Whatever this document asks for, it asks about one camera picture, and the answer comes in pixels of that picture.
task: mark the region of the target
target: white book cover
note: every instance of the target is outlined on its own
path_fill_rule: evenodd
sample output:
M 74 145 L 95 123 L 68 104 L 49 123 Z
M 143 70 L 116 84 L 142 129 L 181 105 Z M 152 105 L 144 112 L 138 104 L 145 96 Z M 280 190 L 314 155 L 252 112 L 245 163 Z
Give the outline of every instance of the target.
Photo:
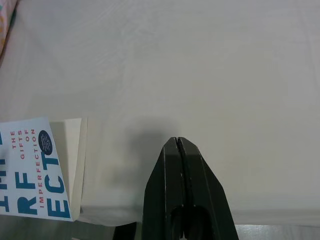
M 87 136 L 81 136 L 80 123 L 50 124 L 47 118 L 0 123 L 0 214 L 64 221 L 79 217 Z

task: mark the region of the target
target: white tablecloth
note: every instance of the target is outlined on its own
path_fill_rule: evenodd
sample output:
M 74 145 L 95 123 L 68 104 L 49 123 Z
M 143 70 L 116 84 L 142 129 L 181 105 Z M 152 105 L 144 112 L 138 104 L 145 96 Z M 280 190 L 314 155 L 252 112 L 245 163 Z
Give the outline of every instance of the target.
M 22 0 L 0 121 L 91 117 L 83 221 L 142 219 L 171 136 L 194 142 L 237 224 L 320 223 L 320 2 Z

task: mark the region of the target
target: book cover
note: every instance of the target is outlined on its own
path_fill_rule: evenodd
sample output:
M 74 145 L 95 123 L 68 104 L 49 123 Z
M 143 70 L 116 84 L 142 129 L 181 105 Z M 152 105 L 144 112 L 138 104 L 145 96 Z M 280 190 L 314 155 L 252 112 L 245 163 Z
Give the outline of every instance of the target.
M 47 118 L 0 123 L 0 214 L 73 221 Z

